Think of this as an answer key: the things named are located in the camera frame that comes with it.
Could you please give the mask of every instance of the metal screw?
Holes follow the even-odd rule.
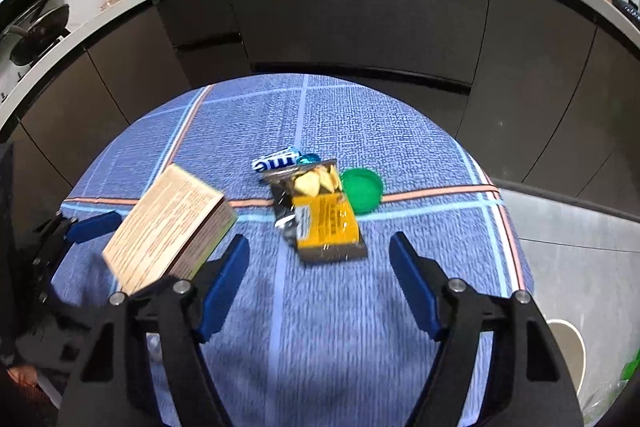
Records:
[[[466,290],[466,282],[462,279],[449,279],[449,289],[455,293],[462,293]]]
[[[187,293],[190,289],[191,283],[189,281],[182,280],[174,284],[174,292],[179,293],[180,295]]]
[[[109,303],[113,306],[120,306],[126,297],[127,296],[122,292],[113,293],[111,294],[111,297],[109,297]]]
[[[531,295],[527,291],[518,290],[514,295],[516,297],[516,301],[520,304],[528,304],[531,302]]]

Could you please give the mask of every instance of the person's hand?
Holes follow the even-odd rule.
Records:
[[[17,365],[7,372],[16,384],[23,387],[35,387],[38,384],[38,375],[33,365]]]

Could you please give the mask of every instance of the snack bag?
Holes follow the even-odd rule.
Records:
[[[262,177],[273,193],[276,228],[304,263],[366,257],[335,160],[266,171]]]

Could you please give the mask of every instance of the plastic bag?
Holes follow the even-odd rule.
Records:
[[[335,160],[265,171],[262,177],[271,186],[275,226],[304,263],[366,257]]]
[[[627,382],[628,380],[619,380],[616,383],[609,384],[591,397],[588,403],[582,408],[582,419],[587,427],[602,418],[604,413],[607,412],[609,407],[611,407],[620,396]]]

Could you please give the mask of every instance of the tile floor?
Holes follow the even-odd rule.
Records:
[[[578,328],[587,352],[578,399],[617,381],[640,349],[640,223],[502,190],[548,319]]]

